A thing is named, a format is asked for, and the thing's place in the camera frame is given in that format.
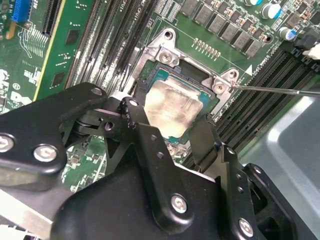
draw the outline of screwdriver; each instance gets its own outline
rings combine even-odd
[[[294,89],[283,89],[283,88],[272,88],[272,87],[262,87],[262,86],[241,86],[233,85],[232,88],[240,90],[258,91],[258,92],[269,92],[275,94],[287,94],[287,95],[298,95],[305,97],[320,97],[320,92],[316,91],[302,91]]]

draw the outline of pcie slot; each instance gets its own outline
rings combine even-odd
[[[116,21],[115,16],[120,8],[121,3],[121,1],[114,0],[112,4],[109,5],[111,7],[106,7],[105,11],[103,12],[103,25],[99,28],[97,40],[92,46],[90,46],[89,54],[86,60],[86,66],[82,70],[82,74],[79,77],[80,83],[87,82],[92,74],[93,68],[103,48],[103,45],[107,41],[110,31],[112,31],[113,23]]]
[[[261,87],[270,77],[270,73],[273,73],[278,66],[285,61],[285,59],[289,55],[284,53],[280,49],[278,49],[273,56],[271,57],[270,64],[268,62],[268,67],[263,68],[250,82],[250,86],[259,86]],[[255,94],[254,91],[243,91],[237,97],[236,101],[232,104],[231,108],[229,108],[225,113],[223,120],[220,120],[217,125],[216,129],[218,132],[222,132],[226,126],[233,120],[233,118],[237,115],[237,112],[242,110],[249,100]]]
[[[291,61],[287,61],[284,65],[284,67],[282,68],[283,71],[279,71],[276,73],[275,76],[270,75],[270,79],[271,81],[269,81],[267,83],[267,85],[265,87],[267,88],[275,88],[279,81],[281,81],[282,79],[284,79],[284,77],[289,73],[289,71],[292,70],[292,67],[294,65],[296,65],[296,61],[295,60],[291,60]],[[247,117],[257,109],[257,106],[263,101],[265,100],[265,97],[268,95],[267,92],[256,92],[256,91],[252,91],[251,92],[251,96],[254,99],[253,101],[247,101],[244,105],[245,108],[242,107],[242,109],[238,110],[236,113],[233,114],[233,117],[239,119],[241,122],[244,121],[245,119],[247,119]],[[221,135],[223,135],[225,137],[225,139],[229,139],[230,135],[234,134],[234,132],[236,131],[236,128],[239,126],[239,122],[234,122],[231,126],[228,125],[227,128],[225,128],[224,131],[221,131]]]
[[[42,26],[42,34],[51,37],[54,31],[57,16],[61,6],[62,0],[50,0]]]
[[[78,58],[74,59],[74,62],[72,64],[72,68],[71,68],[70,73],[69,73],[70,77],[68,79],[68,82],[66,83],[66,88],[71,87],[73,85],[73,83],[75,82],[76,72],[78,72],[79,69],[80,69],[81,60],[84,57],[85,48],[87,47],[87,45],[89,43],[90,33],[91,33],[91,31],[92,31],[92,29],[94,27],[95,19],[96,19],[97,15],[98,15],[99,8],[100,8],[101,4],[102,4],[102,0],[96,0],[93,3],[93,7],[92,7],[92,10],[91,10],[91,13],[90,13],[90,17],[89,17],[88,22],[87,22],[87,24],[85,26],[84,33],[83,33],[79,48],[77,50],[80,53],[80,55],[79,55]],[[93,37],[93,41],[96,41],[96,38],[97,38],[97,36],[95,35]]]
[[[300,90],[305,85],[307,85],[310,80],[315,76],[314,72],[308,72],[306,77],[296,85],[294,89]],[[294,96],[292,95],[282,95],[281,102],[277,102],[272,106],[272,111],[267,112],[265,116],[263,116],[263,121],[260,122],[258,126],[255,127],[256,131],[252,131],[251,133],[247,134],[245,138],[242,138],[240,141],[238,140],[237,144],[234,145],[234,148],[237,152],[240,152],[254,137],[256,134],[263,129],[279,112],[283,109],[292,99]]]
[[[293,62],[294,64],[291,65],[290,71],[294,70],[294,66],[296,66],[297,64],[297,61]],[[297,79],[299,79],[302,73],[304,73],[305,71],[306,68],[303,65],[300,65],[300,67],[298,67],[292,74],[290,74],[289,78],[285,78],[285,80],[283,81],[284,83],[282,85],[277,87],[282,89],[292,88],[292,86],[295,85],[294,83],[297,81]],[[283,77],[285,77],[288,73],[289,71],[281,72],[282,76],[280,76],[280,78],[283,79]],[[271,106],[273,106],[277,101],[279,101],[280,97],[281,94],[273,94],[266,92],[264,92],[263,94],[259,94],[257,101],[254,104],[252,104],[252,111],[245,111],[245,115],[243,116],[243,118],[240,118],[244,119],[243,123],[237,126],[237,128],[234,128],[232,134],[223,135],[225,139],[228,139],[228,143],[233,145],[237,144],[237,140],[241,139],[246,134],[246,132],[249,132],[255,126],[258,120],[260,120],[261,117],[264,116],[266,112],[268,112],[271,109]]]
[[[114,34],[110,36],[112,39],[110,39],[110,43],[108,44],[104,56],[101,61],[101,65],[99,68],[99,73],[97,77],[95,78],[95,84],[98,86],[101,86],[107,71],[110,67],[110,65],[113,63],[113,61],[117,58],[117,55],[120,53],[120,47],[123,44],[125,35],[129,35],[128,30],[129,26],[132,26],[135,24],[134,17],[135,14],[138,11],[138,7],[141,5],[141,2],[139,0],[134,0],[129,4],[126,5],[126,11],[128,10],[128,13],[125,15],[126,20],[123,21],[125,18],[123,17],[121,21],[119,21],[118,25],[116,26],[115,30],[113,31]]]

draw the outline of dimm slot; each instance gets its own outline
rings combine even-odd
[[[110,65],[119,53],[119,48],[123,43],[122,40],[125,34],[128,33],[129,26],[133,24],[133,18],[138,10],[139,5],[139,0],[134,0],[130,4],[125,5],[125,9],[123,11],[125,11],[126,15],[122,16],[122,18],[118,22],[118,25],[115,27],[113,31],[114,33],[112,34],[112,36],[110,36],[112,37],[110,40],[110,44],[108,44],[108,46],[106,47],[104,56],[101,61],[101,65],[99,67],[99,73],[94,80],[96,85],[101,86],[104,82]]]
[[[297,61],[294,61],[295,64],[292,66],[290,70],[294,70],[294,66],[296,65]],[[301,77],[301,74],[304,73],[306,68],[303,65],[298,66],[298,68],[294,71],[293,74],[290,74],[289,78],[286,78],[284,83],[279,86],[279,88],[288,89],[294,86],[294,83]],[[245,121],[238,126],[237,129],[229,136],[225,136],[225,139],[228,139],[228,143],[231,145],[237,144],[236,139],[241,139],[246,132],[249,132],[253,126],[264,116],[277,101],[282,94],[273,94],[273,93],[264,93],[261,94],[257,99],[259,101],[253,104],[253,111],[248,112],[246,114]]]
[[[284,53],[281,50],[277,50],[268,61],[267,66],[263,67],[262,70],[252,79],[249,83],[250,86],[261,87],[263,83],[265,83],[270,73],[273,73],[279,64],[281,64],[289,55]],[[237,97],[236,101],[232,104],[232,106],[225,111],[223,114],[223,120],[220,119],[216,124],[216,129],[218,132],[223,131],[226,128],[226,125],[233,120],[235,115],[244,108],[244,103],[247,103],[252,96],[254,95],[254,91],[242,91]]]
[[[306,86],[311,79],[315,76],[314,72],[308,72],[306,77],[295,87],[295,89],[302,89],[304,86]],[[250,134],[245,136],[245,139],[238,140],[237,144],[234,145],[234,149],[236,152],[240,152],[254,137],[256,134],[261,131],[280,111],[283,109],[293,98],[293,95],[283,95],[283,100],[281,100],[280,103],[276,103],[274,105],[274,108],[272,108],[271,112],[268,112],[263,118],[263,121],[260,122],[260,124],[256,127],[256,131],[252,131]]]
[[[275,76],[270,75],[270,78],[272,78],[272,81],[269,81],[265,87],[267,88],[274,88],[278,84],[280,80],[283,79],[283,77],[288,74],[288,72],[292,69],[294,65],[296,65],[296,61],[287,61],[284,65],[283,71],[279,71],[276,73]],[[231,126],[227,126],[225,128],[225,131],[221,131],[221,135],[225,137],[225,139],[229,139],[230,135],[234,133],[235,129],[241,124],[245,119],[247,119],[247,116],[251,114],[254,110],[257,109],[257,105],[259,105],[268,95],[267,92],[257,92],[257,91],[250,91],[252,94],[252,98],[256,99],[255,101],[248,101],[244,104],[241,110],[237,111],[237,113],[233,114],[232,116],[239,121],[233,122]]]
[[[87,82],[89,79],[89,76],[92,74],[93,68],[96,64],[97,58],[102,50],[102,47],[106,42],[108,35],[110,34],[110,31],[112,31],[112,25],[116,20],[115,15],[120,8],[120,5],[121,5],[120,3],[121,1],[114,0],[112,2],[112,5],[110,5],[111,7],[108,7],[108,9],[105,11],[105,14],[103,15],[104,16],[102,21],[103,25],[99,30],[99,34],[98,34],[99,38],[97,39],[93,47],[91,47],[90,49],[91,52],[88,55],[89,57],[87,58],[87,64],[84,69],[83,75],[80,79],[81,83]]]

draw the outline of black memory slot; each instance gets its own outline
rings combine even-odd
[[[76,75],[76,72],[79,71],[80,62],[82,60],[85,48],[88,46],[90,33],[92,31],[92,28],[94,27],[94,23],[97,18],[97,14],[99,12],[99,8],[100,8],[101,4],[102,4],[102,0],[95,0],[93,3],[93,7],[91,9],[88,22],[86,23],[84,33],[83,33],[81,41],[80,41],[79,48],[77,50],[80,52],[80,56],[77,59],[75,58],[73,61],[73,64],[72,64],[72,67],[71,67],[71,70],[69,73],[69,78],[68,78],[68,81],[65,86],[66,88],[71,87],[73,85],[73,83],[75,82],[74,76]]]
[[[142,2],[142,0],[134,0],[130,4],[126,5],[125,11],[127,13],[124,18],[118,22],[119,25],[116,27],[112,36],[113,40],[110,41],[111,44],[108,44],[106,48],[100,65],[99,74],[95,79],[95,84],[97,84],[98,86],[101,86],[104,82],[108,69],[113,61],[117,58],[117,55],[121,50],[120,48],[122,47],[125,38],[128,38],[130,36],[130,26],[135,24],[135,15],[137,14],[137,11],[140,8]]]
[[[60,10],[62,0],[49,0],[48,8],[43,21],[42,34],[51,37],[54,31],[57,16]]]
[[[103,21],[99,23],[97,38],[95,40],[95,43],[90,47],[89,55],[86,60],[87,64],[84,72],[82,73],[82,76],[80,77],[81,83],[87,82],[93,71],[102,47],[107,41],[108,35],[112,30],[113,23],[115,22],[115,16],[121,5],[120,3],[122,2],[114,0],[111,4],[108,5],[108,7],[105,8],[103,12]]]
[[[259,71],[248,85],[262,86],[270,78],[271,73],[273,73],[277,69],[278,65],[283,63],[288,56],[289,55],[287,53],[278,49],[268,61],[268,64]],[[216,125],[218,132],[222,132],[227,125],[233,121],[237,116],[237,113],[246,107],[246,104],[249,103],[254,94],[254,91],[242,91],[240,95],[238,95],[236,101],[232,104],[232,107],[226,110],[223,114],[223,123],[219,121],[219,124]]]
[[[132,31],[133,35],[129,38],[129,42],[126,45],[126,48],[123,51],[121,58],[116,66],[116,72],[121,73],[125,70],[127,64],[129,63],[130,56],[132,55],[135,46],[138,45],[141,36],[146,29],[146,26],[155,11],[156,6],[158,5],[159,0],[151,0],[147,5],[147,8],[143,10],[143,13],[140,14],[139,21],[134,26]]]
[[[302,61],[280,48],[249,85],[301,90],[314,76]],[[279,93],[242,91],[216,124],[221,140],[240,152],[268,128],[292,98]]]

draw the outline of black chip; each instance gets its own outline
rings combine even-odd
[[[71,44],[75,44],[79,38],[80,35],[80,30],[69,30],[68,32],[68,36],[66,37],[65,40],[65,45],[71,45]]]
[[[320,24],[320,11],[317,11],[313,17],[310,19],[310,22],[312,22],[315,25]]]
[[[245,31],[248,31],[248,29],[251,27],[251,25],[252,25],[252,21],[247,19],[245,21],[245,23],[242,25],[242,29],[245,30]]]
[[[297,13],[302,14],[306,9],[308,5],[304,2],[300,5],[300,7],[296,10]]]
[[[225,1],[223,1],[223,2],[221,3],[220,7],[218,8],[218,12],[219,12],[220,14],[224,14],[228,7],[229,7],[229,4],[226,3]]]
[[[208,21],[209,17],[211,16],[211,13],[212,13],[212,10],[207,5],[203,5],[194,20],[198,24],[204,25]]]
[[[240,18],[241,16],[241,12],[239,11],[235,11],[232,16],[230,17],[230,21],[233,22],[233,23],[236,23],[237,20]]]
[[[185,0],[180,11],[190,17],[197,5],[198,0]]]
[[[66,72],[65,72],[65,71],[56,73],[56,74],[54,75],[53,80],[52,80],[51,87],[56,87],[56,86],[58,86],[59,84],[61,84],[61,83],[64,81],[65,75],[66,75]]]
[[[255,39],[259,39],[259,37],[261,36],[261,34],[262,34],[263,32],[264,32],[264,30],[259,27],[252,36],[253,36]]]

